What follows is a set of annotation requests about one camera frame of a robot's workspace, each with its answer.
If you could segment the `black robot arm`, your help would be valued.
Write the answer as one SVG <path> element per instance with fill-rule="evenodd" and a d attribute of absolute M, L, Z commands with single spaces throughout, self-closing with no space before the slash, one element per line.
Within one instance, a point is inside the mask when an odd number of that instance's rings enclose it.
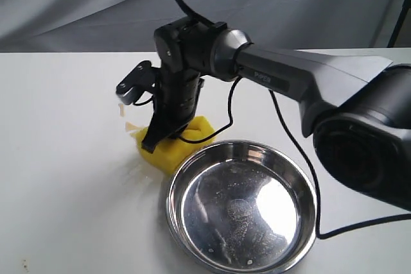
<path fill-rule="evenodd" d="M 154 32 L 155 112 L 142 147 L 153 152 L 195 113 L 197 81 L 249 79 L 296 101 L 303 136 L 346 187 L 410 208 L 410 66 L 380 56 L 267 51 L 226 23 L 182 18 Z"/>

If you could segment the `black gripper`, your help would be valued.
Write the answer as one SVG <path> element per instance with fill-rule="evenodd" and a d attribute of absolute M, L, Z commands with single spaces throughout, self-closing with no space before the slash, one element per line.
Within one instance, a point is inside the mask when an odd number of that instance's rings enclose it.
<path fill-rule="evenodd" d="M 202 82 L 200 73 L 192 69 L 176 73 L 167 68 L 158 70 L 154 113 L 142 149 L 153 153 L 162 140 L 181 135 L 195 115 Z"/>

